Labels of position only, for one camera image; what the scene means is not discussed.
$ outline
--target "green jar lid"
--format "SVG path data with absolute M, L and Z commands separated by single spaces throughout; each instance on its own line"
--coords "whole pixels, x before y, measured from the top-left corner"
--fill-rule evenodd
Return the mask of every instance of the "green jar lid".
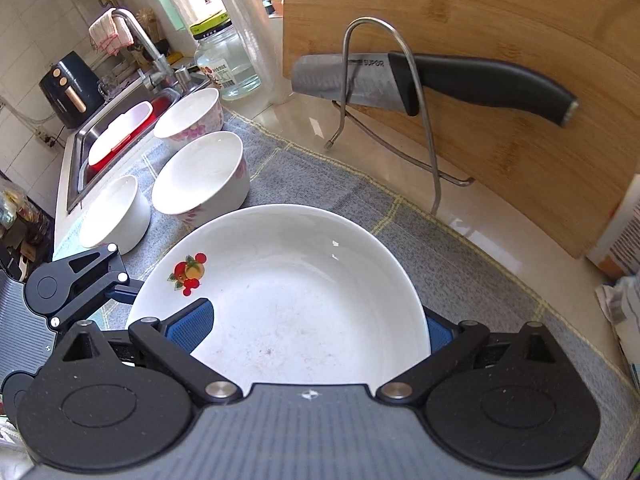
M 226 10 L 221 10 L 219 13 L 210 16 L 206 20 L 202 20 L 200 23 L 195 23 L 189 27 L 189 30 L 193 34 L 194 40 L 201 40 L 207 36 L 220 32 L 231 26 L 231 18 Z

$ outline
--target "gray cloth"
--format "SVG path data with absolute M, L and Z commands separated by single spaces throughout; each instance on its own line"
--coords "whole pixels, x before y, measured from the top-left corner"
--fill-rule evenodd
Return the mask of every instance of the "gray cloth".
M 551 306 L 466 238 L 369 176 L 229 111 L 223 128 L 244 143 L 251 187 L 242 207 L 304 204 L 356 222 L 396 256 L 422 303 L 453 322 L 475 319 L 494 332 L 517 332 L 528 320 L 543 321 L 600 407 L 600 434 L 586 469 L 602 480 L 628 476 L 640 454 L 640 396 L 629 378 Z M 130 168 L 148 198 L 155 177 L 171 156 L 163 144 L 154 143 Z M 83 250 L 78 244 L 79 223 L 60 244 L 57 258 Z M 145 237 L 124 256 L 130 275 L 144 280 L 190 230 L 153 211 Z M 111 302 L 94 319 L 104 329 L 120 329 L 129 310 L 129 305 Z

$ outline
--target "jar label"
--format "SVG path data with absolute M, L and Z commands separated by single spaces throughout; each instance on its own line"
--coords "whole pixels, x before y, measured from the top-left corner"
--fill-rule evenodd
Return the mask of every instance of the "jar label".
M 231 88 L 238 84 L 225 59 L 202 65 L 200 69 L 211 79 L 211 85 L 218 90 Z

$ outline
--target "knife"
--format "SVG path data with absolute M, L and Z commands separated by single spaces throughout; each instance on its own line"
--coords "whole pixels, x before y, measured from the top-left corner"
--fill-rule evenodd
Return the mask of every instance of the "knife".
M 481 106 L 516 108 L 565 126 L 578 101 L 548 77 L 526 67 L 481 57 L 415 54 L 423 86 Z M 294 92 L 341 101 L 342 54 L 300 57 L 293 66 Z M 419 113 L 409 63 L 402 52 L 350 54 L 347 102 Z

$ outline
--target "cutting board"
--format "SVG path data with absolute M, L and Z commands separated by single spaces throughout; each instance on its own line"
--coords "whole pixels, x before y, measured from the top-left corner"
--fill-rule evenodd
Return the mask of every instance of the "cutting board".
M 341 52 L 361 16 L 393 24 L 414 52 L 516 62 L 560 82 L 580 108 L 565 128 L 427 90 L 436 151 L 519 209 L 574 257 L 597 240 L 640 155 L 640 0 L 285 0 L 284 73 Z M 399 50 L 372 25 L 352 52 Z M 426 144 L 419 116 L 359 107 Z M 425 174 L 425 185 L 429 185 Z M 447 188 L 443 183 L 443 194 Z

